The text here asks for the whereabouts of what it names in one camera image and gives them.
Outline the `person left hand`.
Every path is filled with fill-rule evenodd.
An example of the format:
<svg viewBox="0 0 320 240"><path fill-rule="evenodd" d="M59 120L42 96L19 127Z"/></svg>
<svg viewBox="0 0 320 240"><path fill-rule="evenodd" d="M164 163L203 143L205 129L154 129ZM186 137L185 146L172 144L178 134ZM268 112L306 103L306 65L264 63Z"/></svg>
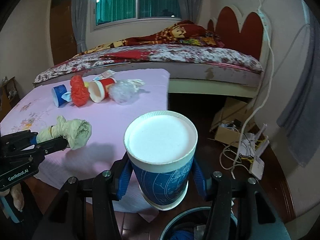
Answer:
<svg viewBox="0 0 320 240"><path fill-rule="evenodd" d="M0 192L1 197L5 197L10 194L14 201L14 206L18 211L22 211L24 207L24 197L22 193L22 188L20 184L16 184L11 189L7 189L6 191Z"/></svg>

